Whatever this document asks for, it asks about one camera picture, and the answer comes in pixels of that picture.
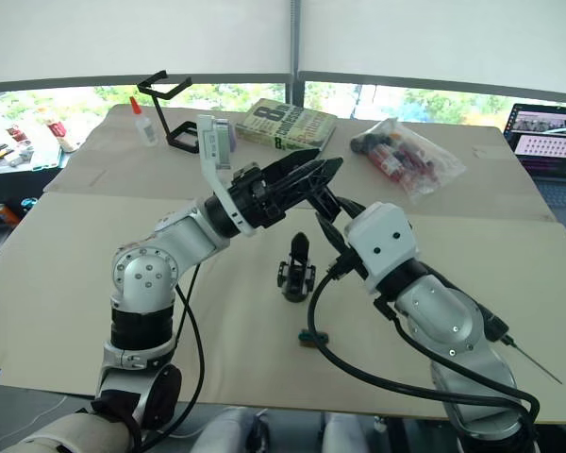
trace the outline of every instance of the laptop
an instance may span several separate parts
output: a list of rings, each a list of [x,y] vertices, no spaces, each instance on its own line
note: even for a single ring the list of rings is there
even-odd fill
[[[566,107],[515,104],[503,135],[566,227]]]

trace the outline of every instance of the black stand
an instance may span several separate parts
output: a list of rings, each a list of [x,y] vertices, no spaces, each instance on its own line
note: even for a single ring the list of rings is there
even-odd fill
[[[158,111],[159,120],[161,121],[163,130],[166,133],[166,141],[168,142],[168,144],[178,149],[188,151],[192,154],[199,154],[199,142],[197,140],[195,140],[194,143],[184,143],[178,139],[178,137],[182,134],[188,134],[193,137],[197,137],[197,123],[194,123],[193,121],[185,121],[182,125],[170,131],[170,128],[168,127],[168,123],[163,116],[163,111],[161,110],[161,106],[159,105],[158,101],[158,98],[169,101],[186,88],[189,88],[190,85],[192,85],[191,78],[187,77],[182,83],[179,83],[168,92],[156,92],[155,90],[153,90],[153,88],[151,88],[151,85],[164,78],[168,78],[168,74],[165,72],[165,70],[159,71],[158,73],[151,75],[149,78],[139,83],[137,85],[137,88],[139,89],[139,92],[148,94],[153,99],[155,108]]]

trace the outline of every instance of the robotic arm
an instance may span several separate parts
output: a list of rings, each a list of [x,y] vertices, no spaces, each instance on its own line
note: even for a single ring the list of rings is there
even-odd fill
[[[111,336],[92,402],[95,413],[58,419],[5,451],[124,453],[131,440],[140,443],[142,429],[167,424],[182,382],[180,371],[170,363],[176,347],[176,283],[188,269],[227,248],[234,236],[251,236],[257,227],[270,227],[303,200],[317,210],[330,242],[343,257],[351,256],[346,272],[357,270],[370,294],[380,292],[386,303],[394,302],[408,318],[417,342],[515,388],[508,366],[484,338],[474,301],[445,288],[416,260],[417,244],[402,210],[381,203],[364,210],[327,188],[341,158],[315,160],[318,150],[298,151],[264,169],[256,164],[243,168],[226,189],[221,171],[230,168],[229,124],[206,115],[200,115],[197,124],[202,172],[214,195],[166,215],[151,236],[116,252]],[[349,246],[331,225],[341,208],[354,218],[345,230]],[[436,387],[447,392],[499,395],[434,361],[432,377]],[[466,451],[506,451],[478,448],[506,445],[524,431],[518,413],[507,408],[445,408],[460,437],[467,439],[462,441]]]

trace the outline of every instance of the beige table surface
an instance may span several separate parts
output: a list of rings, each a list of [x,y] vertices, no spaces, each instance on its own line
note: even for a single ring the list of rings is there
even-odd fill
[[[153,108],[143,108],[162,134]],[[171,126],[195,121],[209,113],[237,122],[243,113],[195,109],[165,109]],[[390,201],[407,212],[483,217],[490,219],[551,220],[553,214],[537,192],[522,165],[495,127],[408,124],[432,142],[456,155],[467,172],[447,187],[412,205],[405,193],[387,180],[364,157],[353,154],[350,139],[373,121],[338,120],[323,157],[344,157],[344,165],[330,187],[363,204]],[[273,148],[238,140],[231,160],[235,169],[251,161],[260,166],[284,154]],[[161,143],[141,144],[130,106],[115,106],[89,136],[67,167],[46,188],[48,192],[97,193],[146,198],[192,199],[210,192],[199,171],[199,158]]]
[[[114,249],[146,236],[176,200],[49,193],[0,249],[0,384],[92,394],[110,324]],[[566,422],[566,232],[553,222],[410,215],[422,258],[501,315],[517,342],[564,381],[516,351],[495,348],[519,386],[541,401],[541,422]],[[339,219],[342,227],[346,218]],[[235,238],[202,267],[192,305],[206,349],[204,402],[444,416],[442,405],[348,377],[300,347],[307,304],[275,286],[278,262],[303,230],[317,278],[334,258],[311,210],[253,238]],[[356,276],[328,288],[317,311],[331,348],[357,366],[431,386],[428,361],[397,338]],[[188,399],[197,377],[189,329],[175,354]]]

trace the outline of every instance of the white window blind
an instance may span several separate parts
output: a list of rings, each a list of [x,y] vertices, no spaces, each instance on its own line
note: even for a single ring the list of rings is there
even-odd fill
[[[566,0],[303,0],[301,17],[301,76],[566,93]]]
[[[289,74],[289,0],[0,0],[0,82]]]

